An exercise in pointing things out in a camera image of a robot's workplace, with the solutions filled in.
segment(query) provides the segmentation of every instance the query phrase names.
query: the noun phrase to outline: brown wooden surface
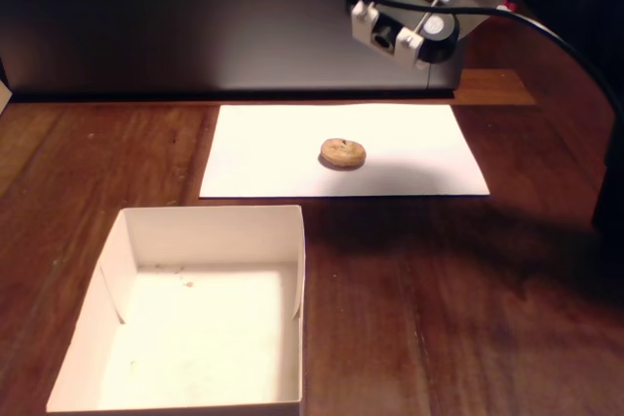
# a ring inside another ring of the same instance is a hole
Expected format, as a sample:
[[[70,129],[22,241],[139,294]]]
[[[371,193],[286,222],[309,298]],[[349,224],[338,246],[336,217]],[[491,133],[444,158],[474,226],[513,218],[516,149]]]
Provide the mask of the brown wooden surface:
[[[611,112],[517,25],[482,26],[467,60],[538,104],[455,107],[487,198],[198,201],[217,107],[9,105],[0,415],[44,414],[120,208],[267,203],[303,206],[307,415],[624,414],[624,276],[590,228]]]

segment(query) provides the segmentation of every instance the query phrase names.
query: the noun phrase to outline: wood grain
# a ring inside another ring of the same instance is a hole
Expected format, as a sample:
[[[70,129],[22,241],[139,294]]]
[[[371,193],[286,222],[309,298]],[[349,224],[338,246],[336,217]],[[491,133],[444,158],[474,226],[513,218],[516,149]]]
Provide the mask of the wood grain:
[[[74,109],[0,199],[0,414],[44,414],[118,210],[177,205],[203,113]]]
[[[537,32],[509,20],[491,19],[468,39],[466,66],[518,72],[583,173],[600,188],[613,113],[581,67]]]
[[[516,25],[487,22],[468,53],[482,71],[462,99],[479,105],[455,115],[486,198],[198,201],[217,107],[10,104],[0,415],[45,414],[120,208],[289,203],[306,227],[307,415],[624,413],[624,274],[590,228],[607,104]],[[498,105],[529,104],[522,83],[537,106]]]

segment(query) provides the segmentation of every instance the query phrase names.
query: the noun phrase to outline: cookie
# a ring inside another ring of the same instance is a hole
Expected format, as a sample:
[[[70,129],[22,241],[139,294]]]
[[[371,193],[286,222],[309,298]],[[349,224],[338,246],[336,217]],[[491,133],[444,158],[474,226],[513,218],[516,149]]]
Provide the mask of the cookie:
[[[355,141],[330,138],[321,146],[321,156],[339,168],[354,168],[364,163],[367,152],[364,146]]]

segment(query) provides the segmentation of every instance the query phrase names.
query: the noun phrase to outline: box flap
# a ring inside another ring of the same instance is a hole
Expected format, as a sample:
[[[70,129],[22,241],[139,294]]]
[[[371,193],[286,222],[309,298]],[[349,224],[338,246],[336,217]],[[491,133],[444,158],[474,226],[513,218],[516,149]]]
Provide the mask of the box flap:
[[[71,344],[48,399],[48,412],[97,407],[101,376],[118,326],[103,274],[96,267]]]
[[[120,211],[113,224],[106,244],[99,256],[98,265],[115,306],[119,321],[124,323],[128,314],[128,302],[137,276],[135,254],[128,236],[126,215]]]
[[[0,82],[0,114],[4,111],[12,95],[11,91],[5,87],[4,83]]]

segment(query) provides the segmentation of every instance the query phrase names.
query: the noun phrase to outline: white paper sheet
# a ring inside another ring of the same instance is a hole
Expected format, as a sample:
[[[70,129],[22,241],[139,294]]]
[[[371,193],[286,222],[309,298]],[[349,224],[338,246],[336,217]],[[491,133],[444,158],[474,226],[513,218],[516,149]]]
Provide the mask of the white paper sheet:
[[[319,162],[328,138],[363,144],[366,163]],[[200,196],[487,195],[449,106],[233,105],[219,112]]]

